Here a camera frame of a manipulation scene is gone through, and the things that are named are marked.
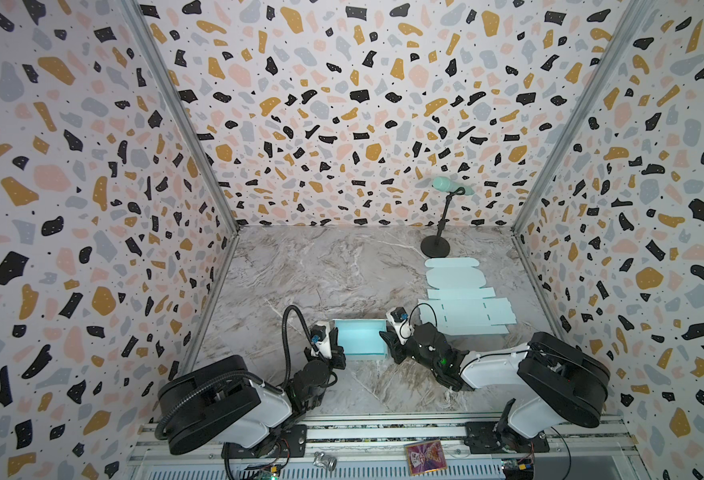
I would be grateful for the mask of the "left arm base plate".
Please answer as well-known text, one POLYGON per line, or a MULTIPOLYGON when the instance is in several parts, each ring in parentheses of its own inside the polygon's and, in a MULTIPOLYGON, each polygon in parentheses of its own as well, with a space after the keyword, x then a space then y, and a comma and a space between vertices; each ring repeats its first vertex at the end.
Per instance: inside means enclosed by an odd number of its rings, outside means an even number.
POLYGON ((275 428, 254 447, 230 444, 228 454, 231 459, 303 458, 307 447, 307 432, 308 427, 304 424, 275 428))

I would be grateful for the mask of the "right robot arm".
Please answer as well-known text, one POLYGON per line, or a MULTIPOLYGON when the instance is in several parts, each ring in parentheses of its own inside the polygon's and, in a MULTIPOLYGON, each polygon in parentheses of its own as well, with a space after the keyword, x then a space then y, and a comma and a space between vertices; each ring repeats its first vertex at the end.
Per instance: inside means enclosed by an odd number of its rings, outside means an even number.
POLYGON ((527 399, 507 401, 493 428, 499 440, 520 444, 563 423, 584 428, 601 423, 609 395, 608 368, 548 332, 486 353, 453 347, 432 323, 390 323, 379 336, 395 363, 413 360, 452 391, 510 387, 527 394, 527 399))

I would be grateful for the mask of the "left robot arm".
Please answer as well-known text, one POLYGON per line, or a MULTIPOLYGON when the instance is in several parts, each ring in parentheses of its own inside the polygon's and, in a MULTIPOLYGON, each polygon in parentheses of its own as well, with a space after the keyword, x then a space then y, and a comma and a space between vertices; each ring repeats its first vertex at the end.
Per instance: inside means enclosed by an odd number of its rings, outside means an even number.
POLYGON ((249 371, 245 360, 232 355, 183 375, 159 391, 161 417, 155 438, 170 453, 182 455, 212 440, 264 451, 279 434, 321 405, 328 388, 346 368, 344 348, 331 335, 307 363, 278 387, 249 371))

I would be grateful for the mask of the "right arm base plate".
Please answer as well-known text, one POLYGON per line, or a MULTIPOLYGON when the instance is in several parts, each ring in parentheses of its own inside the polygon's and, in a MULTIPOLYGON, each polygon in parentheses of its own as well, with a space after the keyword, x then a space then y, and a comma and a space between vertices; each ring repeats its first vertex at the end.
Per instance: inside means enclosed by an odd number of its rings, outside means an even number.
POLYGON ((550 445, 543 433, 527 439, 511 428, 500 432, 496 422, 476 421, 465 424, 464 444, 472 454, 548 453, 550 445))

